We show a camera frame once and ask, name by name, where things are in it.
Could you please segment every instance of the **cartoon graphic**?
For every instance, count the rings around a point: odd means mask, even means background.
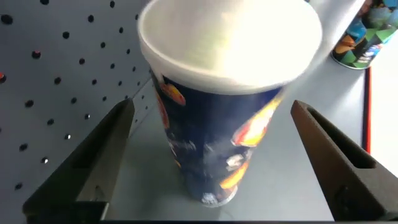
[[[160,88],[168,97],[173,99],[176,103],[185,106],[185,98],[175,86],[173,86],[172,84],[160,83]]]
[[[276,96],[252,118],[246,121],[232,137],[234,146],[256,147],[267,131],[269,121],[282,99]]]
[[[349,25],[346,35],[337,43],[335,52],[342,54],[349,50],[355,49],[366,36],[366,28],[360,18],[355,18],[354,21]]]
[[[220,183],[222,189],[232,189],[235,187],[243,178],[244,173],[249,167],[249,161],[246,161],[239,169],[234,171],[229,177]]]
[[[233,155],[233,156],[229,157],[226,160],[226,163],[228,164],[226,169],[228,171],[236,170],[237,168],[239,168],[242,165],[242,160],[243,160],[243,156],[240,154]]]
[[[373,45],[372,47],[370,47],[370,48],[364,53],[364,56],[365,56],[365,57],[372,57],[373,55],[377,55],[377,53],[379,53],[381,49],[382,49],[382,44]]]
[[[169,117],[167,116],[166,108],[163,105],[162,99],[160,99],[159,94],[156,92],[157,106],[159,107],[160,116],[162,117],[163,125],[165,129],[170,127]]]

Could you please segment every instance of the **printed cup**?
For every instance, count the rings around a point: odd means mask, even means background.
[[[300,37],[300,47],[264,43],[270,40],[265,31],[274,29],[281,39],[287,31],[274,23],[266,27],[262,21],[272,15],[259,7],[284,8],[292,26],[305,22],[304,32],[313,35]],[[138,29],[169,146],[188,191],[208,207],[228,203],[284,88],[319,47],[318,16],[297,0],[155,0],[143,10]],[[277,57],[292,50],[305,53],[291,66],[277,66]]]
[[[331,56],[339,64],[366,69],[398,29],[398,1],[365,0]]]

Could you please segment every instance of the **blue paper cup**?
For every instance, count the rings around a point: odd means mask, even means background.
[[[278,23],[273,13],[258,10],[271,8],[284,10]],[[291,41],[292,31],[280,20],[312,34]],[[138,33],[170,151],[188,191],[208,207],[228,203],[284,87],[319,47],[317,14],[298,0],[153,0],[140,16]],[[268,42],[273,35],[283,44]],[[300,56],[280,66],[281,57],[295,51]]]
[[[283,85],[260,93],[206,93],[152,74],[169,146],[193,198],[229,202],[267,132]]]

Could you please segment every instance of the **pegboard hole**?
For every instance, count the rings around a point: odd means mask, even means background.
[[[68,39],[68,38],[69,38],[69,32],[63,32],[63,33],[62,33],[62,37],[63,37],[64,39]]]
[[[28,147],[28,145],[27,145],[26,143],[21,144],[21,145],[19,146],[19,151],[20,151],[20,152],[23,152],[23,151],[25,151],[25,150],[27,149],[27,147]]]
[[[5,83],[7,80],[7,76],[0,72],[0,84]]]
[[[19,190],[22,188],[22,182],[19,182],[18,184],[15,185],[14,190]]]
[[[40,0],[40,3],[42,3],[43,5],[48,5],[50,3],[49,0]]]
[[[43,164],[46,164],[46,163],[49,162],[49,159],[48,159],[48,157],[43,157],[43,158],[40,160],[40,162],[43,163]]]
[[[39,52],[38,50],[32,51],[32,58],[33,59],[39,59],[42,56],[42,53]]]
[[[88,22],[94,22],[94,16],[93,15],[89,15],[87,17]]]
[[[62,81],[61,78],[57,77],[54,79],[54,84],[59,85],[61,83],[61,81]]]
[[[54,119],[49,119],[48,121],[47,121],[47,125],[48,126],[51,126],[51,125],[53,125],[54,124]]]
[[[1,15],[1,22],[5,25],[11,25],[14,19],[10,15]]]
[[[33,100],[28,100],[25,102],[25,107],[26,108],[31,108],[34,105],[34,101]]]

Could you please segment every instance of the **cup rim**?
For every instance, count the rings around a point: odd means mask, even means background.
[[[208,70],[208,69],[202,69],[202,68],[198,68],[198,67],[193,67],[193,66],[189,66],[189,65],[186,65],[184,63],[181,63],[178,60],[175,60],[175,59],[167,56],[166,54],[163,54],[161,51],[159,51],[156,47],[154,47],[148,41],[148,38],[146,37],[146,34],[144,32],[144,22],[146,20],[147,14],[152,9],[153,5],[157,4],[159,1],[160,0],[151,0],[144,7],[144,9],[141,12],[141,15],[139,16],[138,25],[137,25],[138,35],[139,35],[139,38],[141,40],[141,44],[144,44],[145,47],[149,51],[151,51],[149,53],[152,53],[154,56],[156,56],[158,58],[158,60],[160,60],[166,66],[169,66],[169,67],[171,67],[174,70],[180,70],[181,72],[188,72],[188,73],[190,73],[191,76],[206,76],[206,77],[214,78],[215,80],[233,81],[232,79],[230,79],[230,77],[222,76],[218,72],[215,72],[215,71],[212,71],[212,70]],[[319,18],[317,13],[315,12],[315,10],[313,10],[313,12],[315,13],[316,17]],[[250,89],[253,89],[253,90],[264,90],[264,91],[266,91],[266,90],[274,88],[276,86],[282,86],[282,85],[285,85],[286,83],[290,83],[291,81],[293,81],[296,78],[298,78],[299,76],[301,76],[301,74],[303,74],[305,72],[305,70],[302,71],[301,73],[297,74],[296,76],[292,77],[292,78],[290,77],[290,78],[287,78],[285,80],[281,80],[279,82],[272,83],[271,85],[264,85],[264,86],[256,86],[256,87],[254,87],[253,85],[245,84],[244,86],[251,86],[252,88],[250,88]]]

